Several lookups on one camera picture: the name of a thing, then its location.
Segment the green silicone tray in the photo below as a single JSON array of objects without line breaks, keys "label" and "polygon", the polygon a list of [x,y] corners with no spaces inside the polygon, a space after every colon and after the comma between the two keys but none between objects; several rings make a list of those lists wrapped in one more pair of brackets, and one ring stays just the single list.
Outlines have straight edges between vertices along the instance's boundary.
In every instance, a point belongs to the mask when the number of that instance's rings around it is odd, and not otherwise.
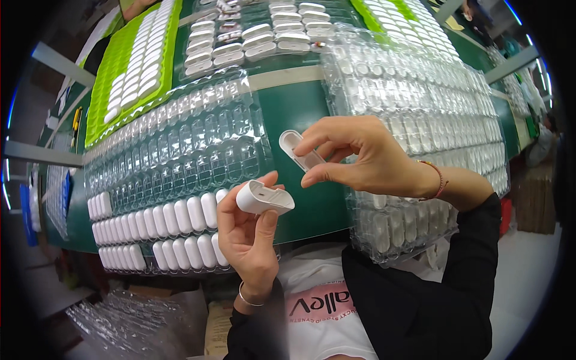
[{"label": "green silicone tray", "polygon": [[159,95],[166,93],[172,88],[174,46],[176,43],[178,22],[180,21],[182,0],[176,0],[174,2],[172,13],[168,20],[161,63],[160,88],[144,99],[140,99],[130,109],[122,111],[120,115],[112,119],[109,123],[104,123],[104,116],[108,112],[108,100],[110,90],[112,89],[112,81],[128,68],[132,45],[134,44],[142,20],[146,15],[157,10],[159,7],[160,4],[152,6],[112,35],[110,44],[104,52],[102,63],[98,68],[96,81],[94,83],[94,88],[92,89],[92,98],[90,99],[90,108],[88,110],[88,118],[86,121],[86,141],[84,143],[86,149],[110,136],[111,133],[123,126],[124,123],[131,121],[133,118],[130,117],[127,119],[127,117],[136,109],[151,102]]},{"label": "green silicone tray", "polygon": [[[362,0],[350,0],[356,11],[362,15],[364,18],[364,23],[368,30],[373,32],[384,32],[380,27],[379,23],[374,18],[374,15],[368,10],[366,5],[362,2]],[[402,1],[402,0],[390,0],[396,7],[398,8],[398,12],[401,13],[406,20],[415,20],[419,21],[410,8]]]}]

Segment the green table surface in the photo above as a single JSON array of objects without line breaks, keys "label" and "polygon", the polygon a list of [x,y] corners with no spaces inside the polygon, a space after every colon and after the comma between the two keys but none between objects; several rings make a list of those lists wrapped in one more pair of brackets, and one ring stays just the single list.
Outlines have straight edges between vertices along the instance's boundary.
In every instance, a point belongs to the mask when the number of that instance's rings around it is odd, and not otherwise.
[{"label": "green table surface", "polygon": [[[192,13],[193,0],[184,0],[180,18]],[[487,71],[491,69],[491,62],[486,53],[477,46],[466,41],[462,37],[450,34],[456,51],[462,60],[478,70]],[[188,25],[181,26],[176,36],[176,52],[174,56],[174,76],[172,87],[182,85],[188,80],[181,79],[184,62],[184,47],[188,38]],[[309,66],[318,63],[318,55],[310,53],[306,56],[285,55],[276,57],[275,61],[266,59],[255,63],[245,63],[244,67],[250,75],[265,73],[268,71],[286,69],[289,67]],[[66,106],[78,97],[84,87],[74,84],[71,87]],[[307,81],[297,84],[276,86],[273,88],[261,89],[256,92],[262,107],[264,125],[272,146],[275,167],[279,172],[279,183],[286,186],[286,189],[293,196],[296,203],[294,210],[280,217],[278,230],[276,232],[275,243],[299,240],[331,233],[345,229],[350,221],[344,202],[344,189],[335,183],[322,183],[309,189],[300,187],[302,170],[279,148],[277,139],[282,131],[294,129],[299,132],[306,130],[312,123],[321,117],[329,115],[325,102],[324,89],[320,81]],[[492,102],[504,129],[507,141],[509,157],[516,154],[517,134],[514,126],[510,107],[506,100],[491,97]],[[90,93],[88,93],[78,104],[83,106],[82,123],[86,121],[86,110],[90,104]],[[57,106],[52,114],[56,115]],[[71,124],[74,117],[72,111],[65,122],[61,125],[59,132],[71,131]],[[46,144],[51,131],[45,131],[38,145]],[[81,126],[80,145],[78,153],[84,151],[84,138],[86,128]],[[46,175],[46,166],[41,166],[41,175]],[[86,195],[84,189],[84,172],[82,169],[76,171],[72,176],[72,193],[67,219],[68,241],[64,241],[58,234],[54,225],[48,217],[46,219],[46,230],[48,242],[62,248],[83,251],[97,252],[92,235],[92,227],[88,217],[88,207],[86,205]]]}]

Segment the person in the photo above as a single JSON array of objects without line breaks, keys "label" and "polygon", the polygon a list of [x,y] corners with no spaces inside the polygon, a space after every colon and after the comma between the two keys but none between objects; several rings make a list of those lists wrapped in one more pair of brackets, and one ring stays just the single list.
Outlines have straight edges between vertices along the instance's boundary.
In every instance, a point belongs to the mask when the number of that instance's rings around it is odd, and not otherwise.
[{"label": "person", "polygon": [[[134,2],[126,10],[122,11],[122,18],[124,19],[124,22],[129,22],[157,2],[159,2],[159,0],[134,0]],[[112,35],[113,34],[110,34],[94,44],[94,47],[92,50],[90,50],[90,53],[86,57],[86,61],[84,61],[84,70],[96,76],[98,73],[98,68],[100,67],[100,63],[102,62],[102,58],[104,57],[104,52],[110,43]]]},{"label": "person", "polygon": [[[411,160],[375,116],[323,118],[302,136],[295,155],[318,147],[328,159],[303,176],[304,188],[335,181],[373,194],[438,195],[458,209],[442,283],[382,268],[350,245],[279,265],[277,212],[241,211],[236,186],[217,211],[220,250],[242,279],[226,359],[483,359],[501,222],[490,183],[467,169]],[[353,164],[340,163],[353,153]],[[271,172],[259,181],[284,188],[277,179]]]},{"label": "person", "polygon": [[526,166],[535,168],[550,152],[552,144],[555,143],[555,134],[558,132],[556,118],[551,112],[548,112],[544,123],[538,124],[540,135],[536,142],[526,150]]}]

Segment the braided string bracelet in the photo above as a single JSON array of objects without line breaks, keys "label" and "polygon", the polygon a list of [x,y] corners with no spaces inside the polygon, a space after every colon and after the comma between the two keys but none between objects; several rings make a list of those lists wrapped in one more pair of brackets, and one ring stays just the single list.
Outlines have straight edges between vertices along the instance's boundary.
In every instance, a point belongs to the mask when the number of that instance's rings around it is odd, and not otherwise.
[{"label": "braided string bracelet", "polygon": [[438,175],[440,175],[440,187],[438,188],[438,192],[436,192],[436,195],[431,196],[429,198],[420,199],[418,201],[425,201],[425,200],[438,198],[440,196],[440,194],[442,193],[442,191],[446,188],[446,184],[448,183],[448,181],[444,181],[444,177],[442,176],[442,172],[440,171],[440,169],[438,169],[438,167],[436,165],[432,164],[430,161],[416,160],[416,162],[421,162],[423,164],[432,166],[434,168],[434,170],[436,170],[438,172]]}]

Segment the white t-shirt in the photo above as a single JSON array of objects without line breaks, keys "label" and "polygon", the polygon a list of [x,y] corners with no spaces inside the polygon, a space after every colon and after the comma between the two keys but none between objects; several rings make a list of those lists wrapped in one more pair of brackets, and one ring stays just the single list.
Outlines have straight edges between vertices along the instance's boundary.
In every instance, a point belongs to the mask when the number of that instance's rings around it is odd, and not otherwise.
[{"label": "white t-shirt", "polygon": [[307,252],[280,266],[290,359],[324,360],[343,354],[378,360],[344,281],[344,246]]}]

